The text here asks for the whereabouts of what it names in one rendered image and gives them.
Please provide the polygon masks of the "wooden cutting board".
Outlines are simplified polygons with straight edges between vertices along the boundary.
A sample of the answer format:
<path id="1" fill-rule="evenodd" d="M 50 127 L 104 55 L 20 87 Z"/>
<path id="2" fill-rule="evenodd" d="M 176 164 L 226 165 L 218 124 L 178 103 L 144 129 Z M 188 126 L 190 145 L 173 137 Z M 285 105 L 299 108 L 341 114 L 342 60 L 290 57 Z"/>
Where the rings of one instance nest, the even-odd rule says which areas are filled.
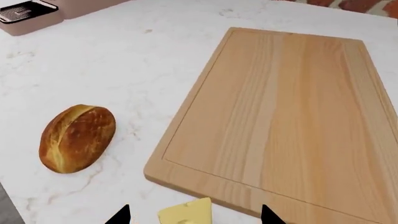
<path id="1" fill-rule="evenodd" d="M 398 117 L 363 41 L 232 27 L 147 180 L 291 224 L 398 224 Z"/>

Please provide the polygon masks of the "pink toaster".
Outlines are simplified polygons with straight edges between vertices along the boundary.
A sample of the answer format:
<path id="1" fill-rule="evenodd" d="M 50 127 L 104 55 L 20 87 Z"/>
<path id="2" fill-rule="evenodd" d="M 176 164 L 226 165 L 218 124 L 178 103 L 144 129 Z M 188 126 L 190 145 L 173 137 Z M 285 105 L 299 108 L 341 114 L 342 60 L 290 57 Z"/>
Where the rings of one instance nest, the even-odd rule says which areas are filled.
<path id="1" fill-rule="evenodd" d="M 11 36 L 26 35 L 63 20 L 59 8 L 43 0 L 30 0 L 0 8 L 0 29 Z"/>

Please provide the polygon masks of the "yellow cheese wedge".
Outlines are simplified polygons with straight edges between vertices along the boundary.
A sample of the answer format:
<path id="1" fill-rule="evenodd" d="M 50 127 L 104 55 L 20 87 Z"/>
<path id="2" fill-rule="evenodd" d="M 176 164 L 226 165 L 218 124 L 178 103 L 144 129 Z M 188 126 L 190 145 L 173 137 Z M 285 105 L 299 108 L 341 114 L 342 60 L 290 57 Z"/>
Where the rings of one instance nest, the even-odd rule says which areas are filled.
<path id="1" fill-rule="evenodd" d="M 160 224 L 213 224 L 209 197 L 165 208 L 157 215 Z"/>

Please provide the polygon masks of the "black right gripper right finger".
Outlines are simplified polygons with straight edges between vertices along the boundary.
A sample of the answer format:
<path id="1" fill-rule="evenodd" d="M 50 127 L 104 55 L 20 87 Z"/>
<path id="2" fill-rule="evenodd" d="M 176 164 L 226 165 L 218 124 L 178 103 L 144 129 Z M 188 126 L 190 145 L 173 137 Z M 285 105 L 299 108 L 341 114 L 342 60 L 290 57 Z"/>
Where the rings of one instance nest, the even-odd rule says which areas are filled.
<path id="1" fill-rule="evenodd" d="M 286 224 L 267 205 L 262 205 L 261 222 L 262 224 Z"/>

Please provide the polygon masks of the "pink appliance box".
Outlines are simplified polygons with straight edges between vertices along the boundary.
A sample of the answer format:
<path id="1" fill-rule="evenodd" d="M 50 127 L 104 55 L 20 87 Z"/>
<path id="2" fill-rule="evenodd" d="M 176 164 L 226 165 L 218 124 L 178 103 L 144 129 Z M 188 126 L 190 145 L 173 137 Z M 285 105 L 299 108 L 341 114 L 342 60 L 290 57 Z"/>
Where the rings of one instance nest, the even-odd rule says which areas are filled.
<path id="1" fill-rule="evenodd" d="M 64 19 L 74 19 L 131 0 L 52 0 Z"/>

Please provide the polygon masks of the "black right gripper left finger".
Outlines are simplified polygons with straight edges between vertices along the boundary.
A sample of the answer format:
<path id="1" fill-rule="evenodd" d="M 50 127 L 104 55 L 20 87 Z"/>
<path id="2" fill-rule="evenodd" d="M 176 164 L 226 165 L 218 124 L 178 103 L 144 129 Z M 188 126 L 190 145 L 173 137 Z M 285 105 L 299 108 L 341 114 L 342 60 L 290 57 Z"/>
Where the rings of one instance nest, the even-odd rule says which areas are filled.
<path id="1" fill-rule="evenodd" d="M 123 206 L 116 214 L 114 214 L 105 224 L 130 224 L 131 213 L 129 205 Z"/>

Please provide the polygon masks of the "brown crusty bread loaf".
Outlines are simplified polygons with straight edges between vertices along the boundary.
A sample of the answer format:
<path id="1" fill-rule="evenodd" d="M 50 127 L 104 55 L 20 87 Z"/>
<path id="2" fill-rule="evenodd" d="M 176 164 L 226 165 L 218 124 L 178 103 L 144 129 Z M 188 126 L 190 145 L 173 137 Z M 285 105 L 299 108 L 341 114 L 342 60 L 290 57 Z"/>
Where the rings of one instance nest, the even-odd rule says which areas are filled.
<path id="1" fill-rule="evenodd" d="M 76 173 L 100 158 L 115 132 L 116 120 L 108 109 L 72 106 L 54 117 L 42 132 L 40 161 L 56 173 Z"/>

